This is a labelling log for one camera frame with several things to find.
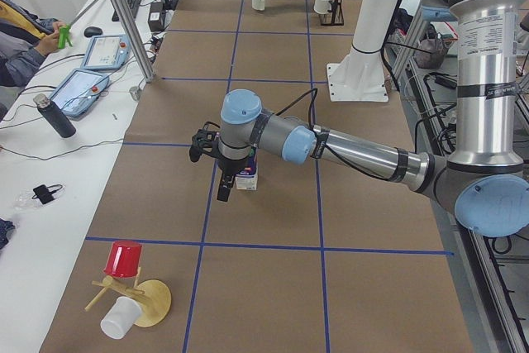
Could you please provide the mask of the person grey sleeve forearm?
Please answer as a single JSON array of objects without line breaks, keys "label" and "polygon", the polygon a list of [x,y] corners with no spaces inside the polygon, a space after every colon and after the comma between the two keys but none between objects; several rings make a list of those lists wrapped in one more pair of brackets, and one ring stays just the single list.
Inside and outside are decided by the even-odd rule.
[{"label": "person grey sleeve forearm", "polygon": [[25,87],[39,70],[45,57],[35,48],[8,59],[1,57],[1,85]]}]

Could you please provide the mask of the person hand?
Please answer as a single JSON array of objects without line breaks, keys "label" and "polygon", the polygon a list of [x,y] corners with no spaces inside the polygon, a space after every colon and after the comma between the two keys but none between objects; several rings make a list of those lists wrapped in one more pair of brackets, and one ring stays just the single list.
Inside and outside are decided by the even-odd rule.
[{"label": "person hand", "polygon": [[40,39],[39,43],[36,45],[35,49],[43,56],[47,56],[56,52],[59,43],[60,37],[60,28],[65,26],[63,21],[54,21],[52,23],[53,32],[50,35],[47,35]]}]

